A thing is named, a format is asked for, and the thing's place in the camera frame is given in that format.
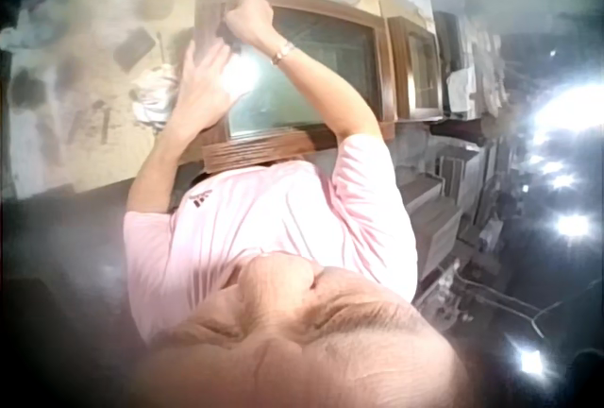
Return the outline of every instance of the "man's right hand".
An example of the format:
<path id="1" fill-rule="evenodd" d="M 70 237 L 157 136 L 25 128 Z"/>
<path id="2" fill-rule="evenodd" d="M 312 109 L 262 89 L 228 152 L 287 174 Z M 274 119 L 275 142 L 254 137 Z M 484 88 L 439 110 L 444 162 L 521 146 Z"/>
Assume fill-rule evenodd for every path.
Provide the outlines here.
<path id="1" fill-rule="evenodd" d="M 287 42 L 273 27 L 273 8 L 266 0 L 236 0 L 225 22 L 236 37 L 270 58 Z"/>

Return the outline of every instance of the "workbench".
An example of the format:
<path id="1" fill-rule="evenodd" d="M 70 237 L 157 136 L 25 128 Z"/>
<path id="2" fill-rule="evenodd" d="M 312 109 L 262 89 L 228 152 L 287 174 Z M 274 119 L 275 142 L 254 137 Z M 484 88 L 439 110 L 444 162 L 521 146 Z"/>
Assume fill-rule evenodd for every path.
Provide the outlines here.
<path id="1" fill-rule="evenodd" d="M 64 97 L 47 88 L 45 103 L 35 110 L 10 108 L 10 165 L 18 198 L 65 184 L 84 192 L 137 175 L 155 134 L 134 117 L 132 81 L 161 65 L 161 49 L 167 62 L 180 63 L 181 37 L 193 27 L 194 0 L 174 0 L 169 16 L 160 21 L 138 20 L 136 5 L 134 0 L 71 0 L 66 35 L 44 48 L 13 54 L 12 76 L 26 68 L 51 86 L 60 60 L 78 62 L 77 82 Z M 357 7 L 380 14 L 379 0 L 360 0 Z M 126 74 L 113 50 L 139 26 L 156 45 Z"/>

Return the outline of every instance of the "cable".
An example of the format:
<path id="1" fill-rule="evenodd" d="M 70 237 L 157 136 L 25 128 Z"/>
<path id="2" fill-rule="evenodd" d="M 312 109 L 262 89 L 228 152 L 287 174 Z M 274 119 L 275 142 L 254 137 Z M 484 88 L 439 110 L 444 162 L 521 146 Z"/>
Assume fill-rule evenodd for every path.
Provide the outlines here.
<path id="1" fill-rule="evenodd" d="M 573 295 L 573 296 L 571 296 L 571 297 L 567 297 L 567 298 L 565 298 L 565 299 L 563 299 L 563 300 L 561 300 L 561 301 L 554 302 L 554 303 L 553 303 L 551 306 L 548 306 L 548 307 L 546 307 L 546 308 L 542 309 L 542 310 L 541 310 L 539 313 L 537 313 L 537 315 L 536 315 L 536 316 L 534 316 L 534 317 L 533 317 L 533 318 L 530 320 L 530 326 L 532 326 L 532 328 L 535 330 L 535 332 L 537 332 L 537 334 L 539 334 L 539 336 L 540 336 L 542 339 L 545 339 L 544 334 L 541 332 L 541 330 L 540 330 L 540 329 L 539 329 L 539 327 L 537 326 L 537 319 L 538 319 L 538 318 L 539 318 L 541 315 L 546 314 L 547 312 L 549 312 L 549 311 L 551 311 L 551 310 L 553 310 L 553 309 L 556 309 L 557 307 L 560 307 L 560 306 L 561 306 L 561 305 L 563 305 L 565 302 L 569 302 L 569 301 L 572 301 L 572 300 L 573 300 L 573 299 L 575 299 L 575 298 L 580 297 L 580 296 L 581 296 L 581 295 L 583 295 L 585 292 L 587 292 L 587 291 L 591 290 L 592 288 L 594 288 L 594 287 L 595 287 L 595 286 L 596 286 L 598 283 L 600 283 L 600 282 L 602 282 L 602 278 L 599 278 L 599 279 L 596 279 L 596 280 L 592 280 L 592 281 L 591 281 L 591 282 L 589 282 L 589 283 L 587 284 L 587 286 L 586 286 L 586 287 L 585 287 L 583 290 L 581 290 L 580 292 L 578 292 L 578 293 L 574 294 L 574 295 Z"/>
<path id="2" fill-rule="evenodd" d="M 502 298 L 504 298 L 504 299 L 508 299 L 508 300 L 510 300 L 510 301 L 517 302 L 518 304 L 520 304 L 520 305 L 522 305 L 522 306 L 525 306 L 525 307 L 528 307 L 528 308 L 530 308 L 530 309 L 532 309 L 532 310 L 534 310 L 534 311 L 536 311 L 536 312 L 540 312 L 540 310 L 541 310 L 541 309 L 539 309 L 538 307 L 533 306 L 532 304 L 528 304 L 528 303 L 527 303 L 527 302 L 525 302 L 525 301 L 521 301 L 520 299 L 518 299 L 518 298 L 516 298 L 516 297 L 509 297 L 508 295 L 504 295 L 503 293 L 496 291 L 494 288 L 491 288 L 491 287 L 489 287 L 488 285 L 485 285 L 485 284 L 483 284 L 483 283 L 479 283 L 479 282 L 474 282 L 473 280 L 468 280 L 468 279 L 465 279 L 464 277 L 462 277 L 462 276 L 460 275 L 460 273 L 459 273 L 459 271 L 458 271 L 457 269 L 454 269 L 454 273 L 455 273 L 455 276 L 456 276 L 456 277 L 457 277 L 457 278 L 458 278 L 460 281 L 462 281 L 462 282 L 464 282 L 464 283 L 467 283 L 468 285 L 474 285 L 475 287 L 484 288 L 485 290 L 487 290 L 487 291 L 489 291 L 489 292 L 491 292 L 491 293 L 493 293 L 493 294 L 495 294 L 495 295 L 498 295 L 499 297 L 502 297 Z"/>
<path id="3" fill-rule="evenodd" d="M 545 336 L 544 336 L 544 334 L 541 332 L 541 330 L 539 329 L 539 327 L 537 326 L 537 320 L 539 319 L 539 317 L 540 317 L 540 316 L 542 316 L 542 315 L 544 315 L 544 314 L 548 313 L 549 311 L 552 311 L 553 309 L 556 309 L 557 307 L 560 307 L 561 305 L 563 305 L 563 304 L 564 304 L 564 303 L 566 303 L 566 302 L 572 301 L 573 299 L 580 297 L 580 296 L 581 296 L 581 295 L 583 295 L 585 292 L 587 292 L 587 291 L 591 290 L 592 288 L 594 288 L 594 287 L 595 287 L 595 286 L 596 286 L 598 283 L 602 282 L 602 279 L 603 279 L 603 278 L 599 278 L 599 279 L 596 279 L 596 280 L 592 280 L 592 281 L 591 281 L 591 282 L 589 282 L 589 283 L 587 284 L 587 286 L 586 286 L 586 287 L 585 287 L 583 290 L 581 290 L 580 292 L 575 293 L 574 295 L 572 295 L 572 296 L 570 296 L 570 297 L 567 297 L 567 298 L 565 298 L 565 299 L 562 299 L 562 300 L 560 300 L 560 301 L 554 302 L 554 303 L 553 303 L 553 304 L 551 304 L 550 306 L 547 306 L 547 307 L 545 307 L 544 309 L 539 310 L 539 308 L 537 308 L 537 307 L 535 307 L 535 306 L 533 306 L 533 305 L 531 305 L 531 304 L 528 304 L 528 303 L 526 303 L 526 302 L 524 302 L 524 301 L 521 301 L 520 299 L 516 299 L 515 297 L 509 297 L 509 296 L 504 295 L 504 294 L 502 294 L 502 293 L 500 293 L 500 292 L 497 292 L 495 289 L 493 289 L 493 288 L 491 288 L 491 287 L 489 287 L 489 286 L 487 286 L 487 285 L 484 285 L 484 284 L 482 284 L 482 283 L 478 283 L 478 282 L 474 282 L 474 281 L 472 281 L 472 280 L 465 279 L 465 278 L 463 278 L 463 277 L 462 277 L 462 276 L 459 274 L 459 272 L 458 272 L 458 270 L 457 270 L 457 269 L 454 269 L 454 271 L 453 271 L 453 272 L 454 272 L 455 276 L 456 276 L 457 278 L 459 278 L 459 279 L 460 279 L 460 281 L 462 281 L 462 282 L 465 282 L 465 283 L 467 283 L 467 284 L 469 284 L 469 285 L 474 285 L 474 286 L 479 287 L 479 288 L 484 288 L 484 289 L 486 289 L 486 290 L 488 290 L 488 291 L 490 291 L 490 292 L 492 292 L 492 293 L 495 293 L 495 294 L 497 294 L 497 295 L 499 295 L 499 296 L 501 296 L 501 297 L 503 297 L 503 298 L 513 300 L 513 301 L 515 301 L 515 302 L 518 302 L 519 304 L 525 305 L 525 306 L 527 306 L 527 307 L 530 307 L 530 308 L 532 308 L 532 309 L 535 309 L 535 310 L 539 311 L 539 312 L 538 312 L 538 313 L 537 313 L 535 316 L 530 317 L 530 316 L 528 316 L 528 315 L 526 315 L 526 314 L 523 314 L 523 313 L 521 313 L 521 312 L 518 312 L 518 311 L 516 311 L 516 310 L 512 309 L 511 307 L 504 306 L 503 304 L 499 304 L 498 302 L 492 301 L 492 300 L 490 300 L 490 299 L 488 299 L 488 298 L 486 298 L 486 297 L 482 297 L 481 295 L 478 295 L 478 294 L 473 293 L 473 295 L 474 295 L 474 296 L 475 296 L 475 297 L 476 297 L 478 300 L 481 300 L 482 302 L 484 302 L 484 303 L 486 303 L 486 304 L 490 304 L 490 305 L 492 305 L 492 306 L 494 306 L 494 307 L 498 307 L 499 309 L 502 309 L 502 310 L 504 310 L 504 311 L 506 311 L 506 312 L 509 312 L 510 314 L 514 314 L 514 315 L 517 315 L 517 316 L 519 316 L 519 317 L 521 317 L 521 318 L 524 318 L 525 320 L 527 320 L 527 321 L 530 323 L 530 326 L 531 326 L 531 327 L 534 329 L 534 331 L 535 331 L 535 332 L 536 332 L 536 333 L 539 335 L 539 337 L 541 337 L 542 339 L 545 339 Z"/>
<path id="4" fill-rule="evenodd" d="M 532 321 L 532 318 L 530 316 L 523 314 L 521 312 L 515 311 L 511 307 L 504 306 L 503 304 L 499 304 L 498 302 L 495 302 L 495 301 L 491 301 L 490 299 L 488 299 L 486 297 L 482 297 L 481 295 L 474 294 L 474 296 L 486 304 L 491 304 L 492 306 L 498 307 L 499 309 L 503 309 L 504 311 L 507 311 L 510 314 L 518 315 L 527 321 Z"/>

